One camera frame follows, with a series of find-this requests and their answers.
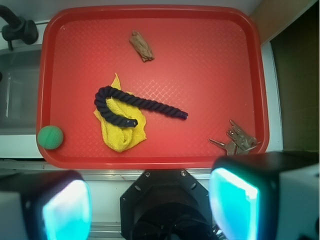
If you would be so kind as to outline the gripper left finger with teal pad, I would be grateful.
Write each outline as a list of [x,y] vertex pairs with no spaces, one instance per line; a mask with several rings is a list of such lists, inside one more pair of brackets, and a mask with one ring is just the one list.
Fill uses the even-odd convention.
[[91,223],[90,187],[78,172],[1,175],[2,240],[86,240]]

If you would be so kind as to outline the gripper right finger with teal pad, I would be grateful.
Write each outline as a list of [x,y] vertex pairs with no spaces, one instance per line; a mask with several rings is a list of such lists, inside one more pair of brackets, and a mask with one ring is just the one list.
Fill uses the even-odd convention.
[[320,155],[274,151],[223,156],[208,182],[215,223],[228,240],[317,240]]

